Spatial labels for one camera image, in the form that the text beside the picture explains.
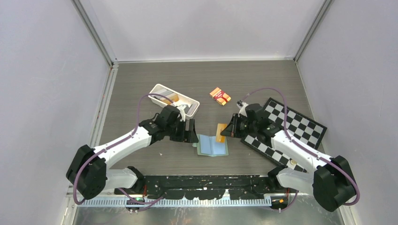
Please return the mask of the mint green card holder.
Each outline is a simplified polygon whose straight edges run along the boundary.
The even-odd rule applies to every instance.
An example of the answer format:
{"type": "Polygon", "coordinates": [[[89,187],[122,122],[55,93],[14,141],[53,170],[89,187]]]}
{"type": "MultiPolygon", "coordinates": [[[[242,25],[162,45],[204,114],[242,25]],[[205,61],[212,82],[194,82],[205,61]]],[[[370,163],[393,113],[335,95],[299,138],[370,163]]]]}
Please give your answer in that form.
{"type": "Polygon", "coordinates": [[[221,157],[229,155],[227,140],[217,142],[216,136],[198,135],[198,141],[198,143],[193,143],[192,146],[197,149],[199,156],[221,157]]]}

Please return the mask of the white rectangular plastic tray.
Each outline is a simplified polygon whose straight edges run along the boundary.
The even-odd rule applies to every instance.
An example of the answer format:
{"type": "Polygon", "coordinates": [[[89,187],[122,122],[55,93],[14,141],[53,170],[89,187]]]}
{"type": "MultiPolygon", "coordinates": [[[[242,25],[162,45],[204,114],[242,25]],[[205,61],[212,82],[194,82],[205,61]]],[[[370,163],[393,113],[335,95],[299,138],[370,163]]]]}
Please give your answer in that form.
{"type": "Polygon", "coordinates": [[[192,119],[200,106],[199,101],[159,83],[152,88],[150,94],[157,94],[148,97],[160,107],[165,107],[166,105],[180,106],[187,119],[192,119]]]}

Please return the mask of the gold credit card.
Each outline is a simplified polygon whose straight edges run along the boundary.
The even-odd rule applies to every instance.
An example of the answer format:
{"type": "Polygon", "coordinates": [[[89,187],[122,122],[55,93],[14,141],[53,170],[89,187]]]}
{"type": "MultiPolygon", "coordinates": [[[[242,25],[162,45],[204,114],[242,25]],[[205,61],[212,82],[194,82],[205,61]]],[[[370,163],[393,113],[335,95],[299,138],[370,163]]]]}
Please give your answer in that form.
{"type": "Polygon", "coordinates": [[[169,105],[174,102],[179,101],[179,96],[176,93],[171,93],[171,94],[167,95],[166,97],[167,97],[166,103],[169,105]]]}

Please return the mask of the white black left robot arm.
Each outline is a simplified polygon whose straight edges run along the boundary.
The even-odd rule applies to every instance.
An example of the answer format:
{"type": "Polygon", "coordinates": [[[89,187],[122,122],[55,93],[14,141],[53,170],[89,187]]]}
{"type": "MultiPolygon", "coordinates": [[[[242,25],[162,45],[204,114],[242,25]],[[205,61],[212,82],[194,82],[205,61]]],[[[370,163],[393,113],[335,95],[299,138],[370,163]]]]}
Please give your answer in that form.
{"type": "Polygon", "coordinates": [[[165,137],[173,142],[198,143],[195,120],[187,119],[181,107],[168,105],[154,117],[141,121],[132,131],[113,141],[93,148],[81,146],[66,172],[66,178],[73,185],[75,203],[82,204],[83,200],[95,198],[109,189],[120,188],[139,194],[145,186],[142,173],[133,166],[125,169],[112,169],[112,166],[165,137]]]}

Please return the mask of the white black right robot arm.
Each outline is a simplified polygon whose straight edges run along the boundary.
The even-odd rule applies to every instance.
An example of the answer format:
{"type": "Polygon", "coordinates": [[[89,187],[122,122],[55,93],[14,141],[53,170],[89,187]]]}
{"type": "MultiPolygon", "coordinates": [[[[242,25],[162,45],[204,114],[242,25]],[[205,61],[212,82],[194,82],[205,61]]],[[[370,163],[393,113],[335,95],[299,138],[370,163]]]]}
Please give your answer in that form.
{"type": "Polygon", "coordinates": [[[290,134],[285,125],[273,122],[260,104],[239,101],[239,113],[220,134],[234,138],[252,137],[265,153],[273,149],[297,162],[303,171],[280,165],[268,172],[268,187],[273,192],[284,188],[312,195],[320,206],[333,212],[342,205],[354,205],[360,191],[348,161],[331,157],[302,143],[290,134]]]}

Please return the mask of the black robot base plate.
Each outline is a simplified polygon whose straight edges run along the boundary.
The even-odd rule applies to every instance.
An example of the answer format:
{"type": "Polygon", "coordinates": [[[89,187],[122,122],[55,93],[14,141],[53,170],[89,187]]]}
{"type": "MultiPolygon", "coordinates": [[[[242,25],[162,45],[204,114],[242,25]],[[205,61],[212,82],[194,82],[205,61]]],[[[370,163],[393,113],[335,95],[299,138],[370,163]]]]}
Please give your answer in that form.
{"type": "Polygon", "coordinates": [[[130,196],[145,195],[150,200],[160,197],[168,200],[218,200],[224,194],[229,194],[231,200],[248,200],[262,199],[271,193],[283,196],[293,193],[273,186],[269,177],[262,175],[147,175],[139,178],[132,188],[123,190],[130,196]]]}

